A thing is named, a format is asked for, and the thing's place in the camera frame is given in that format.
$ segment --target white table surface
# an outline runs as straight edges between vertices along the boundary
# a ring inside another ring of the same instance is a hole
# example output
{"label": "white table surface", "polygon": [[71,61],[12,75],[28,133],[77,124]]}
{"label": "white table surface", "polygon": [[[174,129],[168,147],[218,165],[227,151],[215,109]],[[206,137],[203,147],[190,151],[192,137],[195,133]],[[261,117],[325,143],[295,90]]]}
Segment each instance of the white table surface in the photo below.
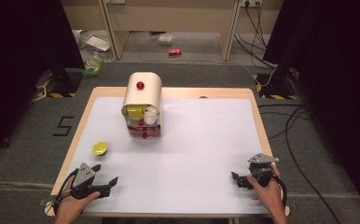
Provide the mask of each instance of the white table surface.
{"label": "white table surface", "polygon": [[[69,171],[101,164],[93,185],[118,176],[109,197],[84,214],[100,216],[233,217],[267,214],[239,189],[230,172],[248,174],[247,159],[262,152],[248,99],[174,99],[162,104],[162,137],[129,137],[122,97],[98,97],[76,146]],[[102,157],[91,149],[106,142]]]}

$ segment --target white cylindrical container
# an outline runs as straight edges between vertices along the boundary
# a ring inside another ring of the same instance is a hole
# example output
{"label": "white cylindrical container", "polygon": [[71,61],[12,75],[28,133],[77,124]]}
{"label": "white cylindrical container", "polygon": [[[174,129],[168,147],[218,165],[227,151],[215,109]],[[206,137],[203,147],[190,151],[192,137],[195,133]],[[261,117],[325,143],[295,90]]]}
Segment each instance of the white cylindrical container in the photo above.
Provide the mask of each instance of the white cylindrical container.
{"label": "white cylindrical container", "polygon": [[151,72],[133,73],[128,81],[122,115],[130,137],[161,137],[161,80]]}

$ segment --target table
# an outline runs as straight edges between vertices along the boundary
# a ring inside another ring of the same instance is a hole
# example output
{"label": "table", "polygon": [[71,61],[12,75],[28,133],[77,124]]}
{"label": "table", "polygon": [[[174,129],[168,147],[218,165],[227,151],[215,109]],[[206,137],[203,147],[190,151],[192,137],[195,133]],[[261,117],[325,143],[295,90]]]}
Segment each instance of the table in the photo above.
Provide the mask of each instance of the table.
{"label": "table", "polygon": [[[88,123],[88,119],[91,116],[91,112],[93,113],[93,105],[96,102],[98,102],[97,99],[102,101],[102,99],[104,99],[104,97],[106,99],[107,99],[107,97],[123,97],[125,95],[125,90],[126,90],[125,87],[99,87],[99,88],[96,88],[93,90],[93,92],[90,96],[90,99],[87,103],[84,114],[79,123],[79,126],[76,130],[73,142],[72,142],[71,146],[69,147],[69,151],[63,162],[62,169],[59,173],[58,179],[52,190],[52,194],[56,194],[59,191],[63,180],[67,177],[68,172],[73,170],[73,168],[71,167],[71,163],[72,163],[74,156],[76,155],[76,149],[77,149],[78,142],[80,140],[83,140],[82,133],[83,133],[84,129],[86,128],[86,124]],[[267,155],[271,155],[270,145],[269,145],[267,136],[265,134],[265,130],[264,130],[264,127],[263,127],[263,124],[261,121],[261,117],[260,117],[260,115],[258,113],[258,109],[256,107],[256,100],[255,100],[254,95],[251,90],[248,90],[248,89],[218,89],[218,88],[162,88],[162,95],[163,95],[164,99],[166,99],[166,98],[198,99],[201,96],[208,97],[210,99],[212,99],[212,98],[249,99],[250,105],[252,108],[252,114],[253,114],[252,116],[253,116],[253,119],[254,119],[254,122],[256,125],[256,135],[258,138],[257,141],[259,141],[259,144],[261,145],[262,152]],[[248,158],[244,158],[244,163],[245,163],[244,167],[245,168],[247,167],[246,159],[248,159]],[[103,159],[102,160],[103,169],[107,165],[108,164],[104,164],[104,159]],[[231,188],[233,187],[233,189],[235,189],[235,190],[242,190],[242,189],[237,189],[236,184],[234,184],[233,186],[230,186],[230,187]],[[112,194],[114,191],[116,191],[116,187],[112,188]],[[48,214],[50,216],[53,216],[52,211],[49,211]],[[136,213],[136,212],[134,212],[134,213],[107,213],[107,212],[100,213],[100,212],[88,212],[88,210],[85,210],[84,214],[87,216],[93,216],[93,217],[173,217],[173,214],[155,214],[153,212],[152,213]],[[174,214],[174,215],[176,217],[245,217],[245,216],[248,216],[249,214],[246,214],[246,213],[242,213],[242,214],[240,214],[240,213],[237,213],[237,214],[219,214],[219,213],[195,214],[192,211],[190,211],[190,212],[185,212],[183,214]]]}

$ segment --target trash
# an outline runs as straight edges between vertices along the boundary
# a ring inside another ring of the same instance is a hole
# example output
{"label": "trash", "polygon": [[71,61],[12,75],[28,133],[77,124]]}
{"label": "trash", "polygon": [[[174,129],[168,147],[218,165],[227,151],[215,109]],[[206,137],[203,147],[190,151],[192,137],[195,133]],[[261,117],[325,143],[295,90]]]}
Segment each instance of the trash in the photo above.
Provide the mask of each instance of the trash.
{"label": "trash", "polygon": [[82,30],[73,30],[73,35],[75,36],[76,43],[80,41]]}
{"label": "trash", "polygon": [[109,42],[94,35],[91,35],[85,43],[103,51],[107,51],[108,49],[110,49]]}
{"label": "trash", "polygon": [[111,52],[111,51],[109,51],[109,52],[94,51],[93,53],[94,53],[93,58],[95,58],[103,63],[111,63],[114,61],[113,52]]}
{"label": "trash", "polygon": [[101,73],[102,61],[96,58],[92,58],[85,64],[85,70],[82,75],[87,77],[96,77]]}
{"label": "trash", "polygon": [[173,35],[162,34],[159,36],[158,43],[160,46],[169,47],[174,41]]}
{"label": "trash", "polygon": [[181,49],[170,49],[169,56],[181,55]]}

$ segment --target finger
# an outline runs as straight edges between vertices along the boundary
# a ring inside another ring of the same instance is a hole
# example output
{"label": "finger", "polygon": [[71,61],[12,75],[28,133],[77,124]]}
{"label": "finger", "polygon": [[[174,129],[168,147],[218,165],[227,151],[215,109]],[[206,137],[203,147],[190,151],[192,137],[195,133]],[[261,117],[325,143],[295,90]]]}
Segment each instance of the finger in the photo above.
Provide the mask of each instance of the finger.
{"label": "finger", "polygon": [[280,172],[279,172],[278,168],[276,167],[276,165],[271,163],[270,167],[272,168],[273,173],[276,174],[280,178]]}
{"label": "finger", "polygon": [[262,187],[258,184],[258,182],[256,181],[256,179],[254,177],[252,177],[251,175],[247,175],[246,176],[247,180],[249,181],[249,183],[255,188],[255,189],[261,189]]}
{"label": "finger", "polygon": [[69,180],[67,181],[66,187],[64,187],[64,191],[69,190],[72,187],[73,180],[75,179],[75,176],[70,176]]}
{"label": "finger", "polygon": [[99,196],[101,195],[101,192],[99,191],[95,191],[92,194],[88,195],[88,197],[84,198],[82,201],[85,205],[91,203],[93,200],[99,198]]}

